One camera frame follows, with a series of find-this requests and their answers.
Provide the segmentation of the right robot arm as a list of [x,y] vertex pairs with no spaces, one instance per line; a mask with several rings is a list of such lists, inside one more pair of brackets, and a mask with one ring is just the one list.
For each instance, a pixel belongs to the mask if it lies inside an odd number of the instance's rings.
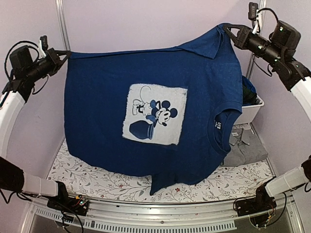
[[[311,115],[311,72],[301,62],[294,59],[301,34],[290,24],[278,20],[269,39],[265,39],[245,25],[225,23],[223,30],[241,50],[249,50],[256,57],[262,58],[275,72],[285,88],[292,93],[309,117]],[[257,197],[252,199],[251,207],[261,212],[270,204],[270,197],[275,197],[289,190],[294,190],[311,181],[311,161],[304,161],[300,166],[270,180]]]

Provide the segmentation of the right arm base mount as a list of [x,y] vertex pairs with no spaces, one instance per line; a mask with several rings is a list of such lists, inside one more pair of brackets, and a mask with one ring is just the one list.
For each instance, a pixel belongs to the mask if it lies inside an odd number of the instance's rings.
[[233,210],[237,212],[238,216],[256,214],[276,208],[275,199],[268,195],[265,187],[257,188],[255,194],[253,198],[238,198],[233,202]]

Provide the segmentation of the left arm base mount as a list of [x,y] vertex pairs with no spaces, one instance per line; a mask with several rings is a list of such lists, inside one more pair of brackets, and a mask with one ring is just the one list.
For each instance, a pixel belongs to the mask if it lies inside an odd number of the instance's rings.
[[58,191],[55,197],[47,197],[47,207],[58,211],[65,211],[79,216],[86,216],[89,198],[83,195],[70,196],[63,182],[56,182]]

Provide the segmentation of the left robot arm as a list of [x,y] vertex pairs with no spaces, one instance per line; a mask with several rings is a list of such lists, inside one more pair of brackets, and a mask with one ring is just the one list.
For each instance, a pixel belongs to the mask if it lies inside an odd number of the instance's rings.
[[9,139],[17,117],[33,93],[35,83],[55,75],[71,56],[68,50],[37,49],[38,58],[32,59],[32,46],[22,46],[9,51],[12,70],[0,98],[0,188],[36,197],[53,197],[62,211],[72,207],[72,200],[65,195],[64,185],[30,175],[7,160]]

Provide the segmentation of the grey button shirt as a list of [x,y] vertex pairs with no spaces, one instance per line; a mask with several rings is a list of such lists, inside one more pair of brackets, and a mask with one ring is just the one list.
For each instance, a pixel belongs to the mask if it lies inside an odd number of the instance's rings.
[[229,138],[230,152],[222,166],[241,166],[265,160],[268,152],[249,124],[235,125]]

